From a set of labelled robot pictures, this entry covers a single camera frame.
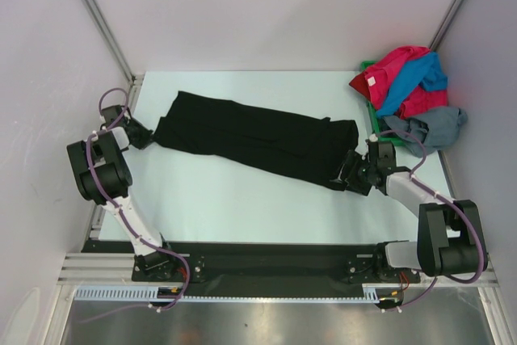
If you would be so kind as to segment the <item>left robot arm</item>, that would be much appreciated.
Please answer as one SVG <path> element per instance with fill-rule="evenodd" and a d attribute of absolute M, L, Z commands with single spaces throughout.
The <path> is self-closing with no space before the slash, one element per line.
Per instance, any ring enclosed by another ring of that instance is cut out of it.
<path fill-rule="evenodd" d="M 132 244 L 135 268 L 169 280 L 177 274 L 179 261 L 166 253 L 169 247 L 163 236 L 132 203 L 132 175 L 123 156 L 131 145 L 137 149 L 149 145 L 152 132 L 121 105 L 103 108 L 100 115 L 103 124 L 90 140 L 66 146 L 78 191 L 117 220 Z"/>

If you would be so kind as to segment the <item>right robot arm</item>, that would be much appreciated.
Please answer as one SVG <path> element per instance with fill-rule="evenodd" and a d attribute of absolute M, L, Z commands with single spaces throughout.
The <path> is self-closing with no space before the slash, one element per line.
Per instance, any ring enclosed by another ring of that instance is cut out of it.
<path fill-rule="evenodd" d="M 391 281 L 401 269 L 462 284 L 477 281 L 488 266 L 488 254 L 477 205 L 439 193 L 416 175 L 416 169 L 397 164 L 388 141 L 368 140 L 368 152 L 349 151 L 338 171 L 338 182 L 363 196 L 375 188 L 402 204 L 418 219 L 412 241 L 383 242 L 372 261 L 374 275 Z"/>

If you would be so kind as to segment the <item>black t shirt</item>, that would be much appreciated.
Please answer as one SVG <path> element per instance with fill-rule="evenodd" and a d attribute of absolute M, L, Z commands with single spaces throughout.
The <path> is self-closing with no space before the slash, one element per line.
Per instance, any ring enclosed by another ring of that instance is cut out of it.
<path fill-rule="evenodd" d="M 339 175 L 359 143 L 353 120 L 322 119 L 180 91 L 154 140 L 168 149 L 229 159 L 345 191 Z"/>

